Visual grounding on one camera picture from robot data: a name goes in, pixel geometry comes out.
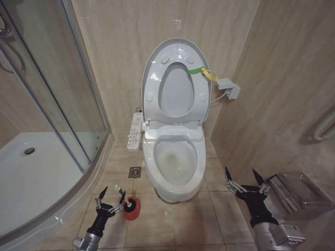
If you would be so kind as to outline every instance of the shower drain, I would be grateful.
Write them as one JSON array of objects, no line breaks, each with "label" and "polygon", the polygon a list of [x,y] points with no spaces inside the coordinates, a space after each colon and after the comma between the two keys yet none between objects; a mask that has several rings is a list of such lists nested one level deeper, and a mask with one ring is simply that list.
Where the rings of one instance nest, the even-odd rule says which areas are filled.
[{"label": "shower drain", "polygon": [[128,178],[140,178],[141,177],[141,167],[140,166],[132,166],[129,168]]},{"label": "shower drain", "polygon": [[35,151],[35,148],[34,148],[34,147],[29,147],[29,148],[27,148],[27,149],[25,149],[25,150],[23,151],[23,154],[24,154],[24,155],[30,155],[30,154],[32,154],[34,151]]}]

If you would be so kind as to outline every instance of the floor tile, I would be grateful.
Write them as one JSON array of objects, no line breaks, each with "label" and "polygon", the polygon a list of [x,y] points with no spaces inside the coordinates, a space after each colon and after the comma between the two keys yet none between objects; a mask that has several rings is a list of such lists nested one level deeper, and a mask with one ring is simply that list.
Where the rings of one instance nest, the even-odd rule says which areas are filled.
[{"label": "floor tile", "polygon": [[176,251],[226,251],[224,244],[177,246]]},{"label": "floor tile", "polygon": [[140,150],[138,150],[137,152],[130,152],[127,150],[127,144],[128,144],[127,140],[114,141],[109,159],[114,161],[143,159],[143,151],[141,150],[141,147]]},{"label": "floor tile", "polygon": [[91,198],[88,198],[78,212],[72,215],[69,221],[60,229],[35,245],[31,250],[72,250],[72,241],[77,236],[80,225]]},{"label": "floor tile", "polygon": [[115,185],[118,184],[122,190],[127,193],[132,192],[133,178],[128,178],[129,168],[132,166],[141,166],[142,160],[108,161],[104,174],[100,182],[94,189],[94,193],[100,193],[108,186],[107,194],[117,193]]},{"label": "floor tile", "polygon": [[210,192],[225,244],[252,243],[253,239],[231,192]]},{"label": "floor tile", "polygon": [[141,177],[134,179],[133,193],[153,193],[155,189],[148,177],[147,169],[142,166]]},{"label": "floor tile", "polygon": [[[107,204],[116,205],[120,199],[119,195],[108,195],[106,194],[103,198],[103,202]],[[97,213],[95,211],[95,200],[94,195],[88,205],[87,212],[80,227],[79,236],[84,237],[87,229],[93,224]],[[122,214],[117,214],[112,218],[109,218],[105,230],[104,236],[100,240],[99,248],[112,248],[112,247],[124,247],[127,231],[127,220]]]},{"label": "floor tile", "polygon": [[203,179],[201,187],[200,187],[200,192],[208,192],[208,188],[207,188],[207,183],[205,181],[205,179]]},{"label": "floor tile", "polygon": [[257,251],[257,248],[254,243],[247,244],[227,244],[227,251]]},{"label": "floor tile", "polygon": [[205,139],[206,158],[218,158],[210,139]]},{"label": "floor tile", "polygon": [[174,251],[174,247],[128,247],[125,251]]},{"label": "floor tile", "polygon": [[174,205],[175,244],[221,244],[219,224],[208,192]]},{"label": "floor tile", "polygon": [[228,191],[224,169],[219,159],[207,159],[205,179],[208,191]]},{"label": "floor tile", "polygon": [[134,194],[141,202],[141,212],[129,221],[126,247],[173,246],[173,207],[156,193]]}]

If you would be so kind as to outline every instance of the shower hose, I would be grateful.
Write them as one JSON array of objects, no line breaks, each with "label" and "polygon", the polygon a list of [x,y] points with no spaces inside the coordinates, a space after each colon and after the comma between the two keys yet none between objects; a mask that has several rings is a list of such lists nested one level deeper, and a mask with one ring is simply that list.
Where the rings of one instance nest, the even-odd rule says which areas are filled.
[{"label": "shower hose", "polygon": [[316,141],[324,141],[335,135],[335,124],[324,133],[326,126],[335,118],[335,109],[332,110],[313,130],[312,138]]}]

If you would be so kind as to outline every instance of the toilet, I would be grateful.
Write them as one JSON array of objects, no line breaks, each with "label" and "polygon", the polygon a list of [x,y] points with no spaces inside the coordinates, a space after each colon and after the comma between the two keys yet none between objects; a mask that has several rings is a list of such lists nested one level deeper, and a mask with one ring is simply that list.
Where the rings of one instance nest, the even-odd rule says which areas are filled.
[{"label": "toilet", "polygon": [[191,41],[173,38],[151,54],[142,79],[144,131],[142,148],[150,181],[169,203],[185,201],[199,191],[206,167],[203,123],[211,84],[201,73],[208,68]]}]

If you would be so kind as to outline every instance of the cable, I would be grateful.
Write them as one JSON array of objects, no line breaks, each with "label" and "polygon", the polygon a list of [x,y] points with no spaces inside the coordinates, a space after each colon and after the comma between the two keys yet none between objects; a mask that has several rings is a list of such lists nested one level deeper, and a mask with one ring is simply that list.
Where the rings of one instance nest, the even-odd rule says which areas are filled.
[{"label": "cable", "polygon": [[223,94],[222,96],[220,96],[220,97],[218,97],[218,98],[216,98],[216,99],[214,99],[214,100],[211,100],[210,103],[212,103],[212,102],[214,102],[214,101],[216,101],[216,100],[218,100],[218,99],[221,99],[221,98],[225,97],[226,94],[227,94],[227,91],[225,91],[224,94]]},{"label": "cable", "polygon": [[327,124],[335,118],[335,109],[331,111],[313,130],[312,138],[316,141],[324,141],[335,135],[335,124],[326,132],[321,134]]}]

